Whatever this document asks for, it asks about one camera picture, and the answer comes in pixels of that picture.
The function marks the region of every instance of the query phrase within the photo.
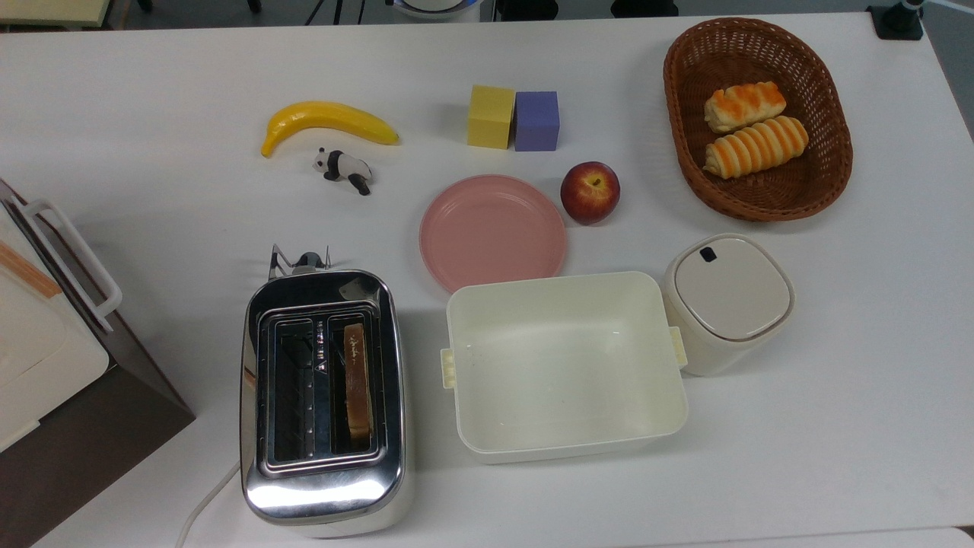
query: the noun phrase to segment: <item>yellow cube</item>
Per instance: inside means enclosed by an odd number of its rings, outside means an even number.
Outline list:
[[[507,148],[514,116],[514,90],[473,86],[467,118],[467,144]]]

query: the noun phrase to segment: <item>panda figurine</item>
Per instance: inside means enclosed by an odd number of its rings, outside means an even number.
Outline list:
[[[348,179],[362,196],[368,196],[372,192],[367,183],[372,178],[372,171],[368,169],[368,165],[341,150],[325,152],[324,148],[319,148],[318,156],[315,158],[315,170],[323,173],[324,178],[328,180],[338,180],[342,177]]]

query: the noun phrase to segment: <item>wicker basket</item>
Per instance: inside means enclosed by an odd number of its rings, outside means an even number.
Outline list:
[[[706,145],[718,135],[703,120],[704,102],[718,89],[768,80],[788,101],[783,114],[805,125],[805,153],[737,179],[705,172]],[[741,18],[698,24],[670,47],[663,84],[680,168],[707,206],[745,220],[790,220],[824,210],[845,189],[852,141],[832,76],[808,45],[783,28]]]

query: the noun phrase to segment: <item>red apple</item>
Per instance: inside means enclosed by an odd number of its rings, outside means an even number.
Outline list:
[[[583,162],[573,167],[561,182],[561,205],[581,224],[598,222],[618,204],[618,177],[602,162]]]

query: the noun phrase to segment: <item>pastry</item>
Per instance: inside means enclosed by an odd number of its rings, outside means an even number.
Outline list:
[[[802,123],[778,116],[708,144],[703,169],[720,178],[746,176],[801,156],[807,145]]]
[[[728,134],[773,118],[785,109],[785,97],[774,82],[741,84],[717,90],[703,104],[703,120],[718,134]]]

